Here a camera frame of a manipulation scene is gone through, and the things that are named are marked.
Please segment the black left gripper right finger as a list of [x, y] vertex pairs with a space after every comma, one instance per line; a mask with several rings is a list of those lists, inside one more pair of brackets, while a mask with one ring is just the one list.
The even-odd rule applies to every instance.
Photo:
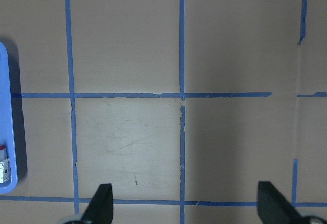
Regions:
[[264, 224], [296, 223], [302, 216], [269, 181], [259, 181], [257, 214]]

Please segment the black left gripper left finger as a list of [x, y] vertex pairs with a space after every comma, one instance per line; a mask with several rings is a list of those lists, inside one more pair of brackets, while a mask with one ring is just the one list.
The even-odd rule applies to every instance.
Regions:
[[89, 205], [81, 217], [82, 223], [113, 222], [113, 191], [112, 184], [100, 184]]

